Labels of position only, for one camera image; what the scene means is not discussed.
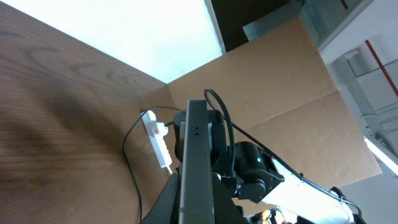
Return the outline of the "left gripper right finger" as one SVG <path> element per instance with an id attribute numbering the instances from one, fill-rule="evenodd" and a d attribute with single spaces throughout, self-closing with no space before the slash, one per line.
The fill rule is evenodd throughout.
<path id="1" fill-rule="evenodd" d="M 213 206 L 216 224 L 247 224 L 248 221 L 235 206 L 228 190 L 223 186 L 215 173 L 211 174 L 213 189 Z"/>

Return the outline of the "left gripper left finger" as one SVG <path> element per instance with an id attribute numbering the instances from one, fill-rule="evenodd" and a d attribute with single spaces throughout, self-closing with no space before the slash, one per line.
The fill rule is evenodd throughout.
<path id="1" fill-rule="evenodd" d="M 141 224 L 177 223 L 177 206 L 180 196 L 179 174 L 174 172 L 168 179 L 154 206 L 141 221 Z"/>

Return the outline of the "bronze Galaxy smartphone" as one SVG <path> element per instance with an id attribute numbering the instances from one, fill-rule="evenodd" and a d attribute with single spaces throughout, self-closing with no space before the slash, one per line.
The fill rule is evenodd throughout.
<path id="1" fill-rule="evenodd" d="M 187 101 L 179 223 L 215 222 L 205 100 Z"/>

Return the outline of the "white power strip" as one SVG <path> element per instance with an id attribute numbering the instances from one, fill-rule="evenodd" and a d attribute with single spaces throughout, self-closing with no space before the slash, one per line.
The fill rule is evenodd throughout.
<path id="1" fill-rule="evenodd" d="M 145 130 L 154 149 L 159 166 L 161 168 L 170 169 L 172 158 L 164 141 L 164 136 L 166 136 L 169 132 L 168 127 L 166 127 L 165 123 L 158 122 L 155 113 L 151 110 L 142 112 L 141 115 Z"/>

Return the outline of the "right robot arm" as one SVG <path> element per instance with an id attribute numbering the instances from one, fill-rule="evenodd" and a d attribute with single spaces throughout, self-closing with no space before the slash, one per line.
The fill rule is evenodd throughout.
<path id="1" fill-rule="evenodd" d="M 324 189 L 296 173 L 258 142 L 226 142 L 224 117 L 202 101 L 173 121 L 178 171 L 178 223 L 254 223 L 235 199 L 269 203 L 299 223 L 362 223 L 361 209 L 337 188 Z"/>

